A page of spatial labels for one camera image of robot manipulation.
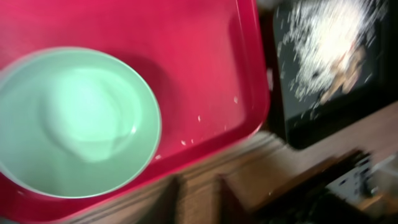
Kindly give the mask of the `rice and food scraps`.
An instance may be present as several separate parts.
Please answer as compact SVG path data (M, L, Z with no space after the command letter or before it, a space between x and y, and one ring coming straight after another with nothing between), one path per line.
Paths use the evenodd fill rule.
M289 30L279 45L294 45L298 72L290 87L295 97L319 93L321 105L340 91L349 93L361 76L374 25L387 14L387 1L293 1Z

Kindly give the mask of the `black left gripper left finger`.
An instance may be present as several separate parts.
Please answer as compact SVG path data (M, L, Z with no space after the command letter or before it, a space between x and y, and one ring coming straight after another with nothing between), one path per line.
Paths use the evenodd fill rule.
M180 193L180 176L173 175L160 197L137 224L174 224Z

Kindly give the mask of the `mint green bowl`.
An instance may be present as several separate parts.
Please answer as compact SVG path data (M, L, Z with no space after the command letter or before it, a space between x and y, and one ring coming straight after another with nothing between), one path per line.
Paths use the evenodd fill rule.
M37 194L88 198L121 188L153 158L157 99L109 54L57 47L1 69L1 173Z

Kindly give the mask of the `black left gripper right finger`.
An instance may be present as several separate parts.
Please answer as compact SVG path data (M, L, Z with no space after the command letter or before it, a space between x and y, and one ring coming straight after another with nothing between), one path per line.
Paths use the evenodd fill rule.
M371 155L359 149L326 160L271 192L253 211L219 177L220 223L372 223L356 208L370 196Z

